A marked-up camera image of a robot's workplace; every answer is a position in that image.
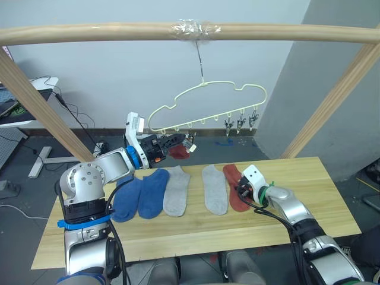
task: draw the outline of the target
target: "gray sock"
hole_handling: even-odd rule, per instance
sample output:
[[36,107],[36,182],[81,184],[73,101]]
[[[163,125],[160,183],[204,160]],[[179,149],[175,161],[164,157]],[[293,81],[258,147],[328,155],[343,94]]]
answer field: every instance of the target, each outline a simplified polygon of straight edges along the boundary
[[163,209],[168,216],[180,217],[186,209],[190,175],[183,172],[180,166],[167,170],[170,178],[166,185]]
[[224,177],[223,172],[218,171],[212,164],[203,168],[202,178],[206,208],[215,215],[226,214],[228,200],[226,178]]

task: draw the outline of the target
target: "blue band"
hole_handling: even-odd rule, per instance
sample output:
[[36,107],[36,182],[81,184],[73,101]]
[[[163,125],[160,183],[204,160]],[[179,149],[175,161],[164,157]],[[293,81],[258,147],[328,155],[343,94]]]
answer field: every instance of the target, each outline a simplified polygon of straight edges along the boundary
[[138,161],[136,150],[133,146],[129,145],[126,147],[126,152],[131,156],[131,159],[133,161],[133,164],[135,165],[136,169],[141,168],[140,162]]
[[58,227],[64,227],[67,230],[79,230],[79,229],[84,229],[85,227],[94,226],[96,224],[105,223],[105,222],[109,221],[110,219],[111,219],[111,215],[108,215],[108,216],[104,216],[104,217],[98,218],[98,219],[93,220],[93,221],[87,221],[87,222],[81,223],[81,224],[68,224],[65,222],[65,220],[59,220],[57,222],[57,226]]

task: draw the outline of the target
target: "gray wall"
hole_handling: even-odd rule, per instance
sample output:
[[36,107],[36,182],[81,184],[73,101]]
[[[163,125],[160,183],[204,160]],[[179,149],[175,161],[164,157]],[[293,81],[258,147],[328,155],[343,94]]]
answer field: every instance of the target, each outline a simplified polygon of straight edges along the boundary
[[[378,0],[311,0],[305,24],[375,27]],[[270,158],[278,158],[331,90],[361,45],[295,42],[256,133]],[[334,180],[380,157],[379,62],[298,157],[319,156]]]
[[[175,22],[189,18],[300,24],[308,5],[309,0],[2,0],[0,27],[113,21]],[[285,41],[201,44],[205,80],[230,80],[238,86],[260,84],[270,95],[291,47],[292,42]],[[130,111],[148,118],[161,105],[172,105],[173,98],[180,92],[201,82],[197,50],[190,42],[54,43],[12,46],[10,51],[30,78],[58,77],[63,98],[93,117],[97,128],[123,128]],[[179,107],[154,117],[153,126],[180,124],[262,100],[259,89],[252,92],[247,88],[237,93],[228,87],[208,86],[181,97]],[[78,128],[67,111],[54,100],[50,104],[69,126]],[[233,114],[233,119],[238,116],[238,113]],[[85,116],[80,119],[90,123]],[[203,127],[224,128],[224,123],[222,119],[218,122],[211,119],[205,125],[194,125],[194,128]]]

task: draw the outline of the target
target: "sock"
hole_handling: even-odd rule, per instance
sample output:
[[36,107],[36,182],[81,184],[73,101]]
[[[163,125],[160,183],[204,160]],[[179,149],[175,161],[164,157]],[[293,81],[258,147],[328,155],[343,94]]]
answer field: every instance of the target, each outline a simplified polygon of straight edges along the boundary
[[182,144],[169,149],[169,155],[174,159],[188,159],[190,157],[190,154],[186,151],[186,147]]
[[183,172],[180,166],[167,170],[170,178],[166,185],[163,208],[171,217],[180,217],[186,209],[190,175]]
[[[117,182],[117,185],[128,181],[131,176],[128,175]],[[143,182],[135,178],[130,183],[122,186],[115,194],[112,208],[115,210],[111,217],[114,221],[122,223],[132,219],[137,211],[138,198],[140,197],[141,186]]]
[[202,178],[204,184],[204,202],[206,208],[215,215],[227,213],[226,178],[215,166],[209,165],[203,168]]
[[140,217],[152,219],[161,213],[168,180],[169,172],[164,169],[157,169],[150,176],[144,176],[137,208]]
[[238,212],[244,212],[249,209],[249,205],[244,204],[238,196],[236,187],[238,186],[239,180],[242,178],[242,175],[236,168],[235,164],[227,164],[223,168],[223,173],[227,178],[227,181],[230,185],[230,205],[231,207]]

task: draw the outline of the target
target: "clear tape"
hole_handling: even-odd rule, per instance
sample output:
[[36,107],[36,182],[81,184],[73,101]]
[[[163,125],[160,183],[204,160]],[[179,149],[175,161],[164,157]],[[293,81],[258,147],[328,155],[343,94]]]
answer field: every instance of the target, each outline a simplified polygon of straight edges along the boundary
[[178,40],[212,40],[213,35],[221,32],[221,27],[211,22],[179,20],[172,26],[173,36]]

